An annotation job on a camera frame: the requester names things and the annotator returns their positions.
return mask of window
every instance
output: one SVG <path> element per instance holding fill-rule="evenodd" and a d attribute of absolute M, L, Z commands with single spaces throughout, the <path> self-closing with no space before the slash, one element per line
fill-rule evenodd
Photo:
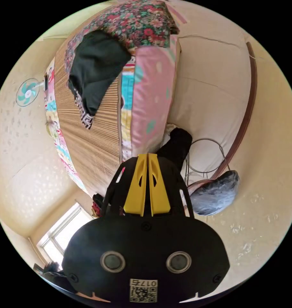
<path fill-rule="evenodd" d="M 76 203 L 56 224 L 44 235 L 38 243 L 49 258 L 60 265 L 64 251 L 74 233 L 93 218 Z"/>

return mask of bamboo mat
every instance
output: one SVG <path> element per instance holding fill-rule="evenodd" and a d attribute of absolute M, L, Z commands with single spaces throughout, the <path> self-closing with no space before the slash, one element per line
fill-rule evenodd
<path fill-rule="evenodd" d="M 67 86 L 68 75 L 65 72 L 64 56 L 69 40 L 103 11 L 80 25 L 67 38 L 55 56 L 55 98 L 60 128 L 73 165 L 90 196 L 96 193 L 105 195 L 120 165 L 121 136 L 119 136 L 118 127 L 120 98 L 118 92 L 121 79 L 118 77 L 107 90 L 92 126 L 88 130 L 81 123 L 74 96 Z"/>

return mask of white fan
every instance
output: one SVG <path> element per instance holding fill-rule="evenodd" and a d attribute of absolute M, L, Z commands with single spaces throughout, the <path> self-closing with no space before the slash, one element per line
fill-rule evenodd
<path fill-rule="evenodd" d="M 38 96 L 39 87 L 43 84 L 44 82 L 39 82 L 35 78 L 24 81 L 16 94 L 16 103 L 20 107 L 26 107 L 31 104 Z"/>

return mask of screw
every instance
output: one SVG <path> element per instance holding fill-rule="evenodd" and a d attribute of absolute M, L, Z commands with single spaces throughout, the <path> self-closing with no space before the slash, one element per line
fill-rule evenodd
<path fill-rule="evenodd" d="M 149 231 L 149 230 L 151 230 L 151 224 L 149 222 L 145 221 L 145 222 L 142 223 L 141 229 L 143 231 Z"/>
<path fill-rule="evenodd" d="M 220 282 L 221 278 L 222 278 L 222 276 L 220 274 L 218 274 L 218 275 L 215 275 L 213 277 L 212 281 L 213 281 L 213 283 L 218 283 L 218 282 Z"/>
<path fill-rule="evenodd" d="M 76 275 L 70 274 L 69 277 L 70 277 L 70 279 L 71 279 L 73 282 L 79 282 L 79 279 L 78 279 L 78 277 L 77 277 Z"/>

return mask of qr code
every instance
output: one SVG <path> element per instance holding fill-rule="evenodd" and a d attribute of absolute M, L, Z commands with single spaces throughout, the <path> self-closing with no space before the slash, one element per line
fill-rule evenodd
<path fill-rule="evenodd" d="M 130 301 L 135 303 L 156 303 L 157 280 L 130 279 Z"/>

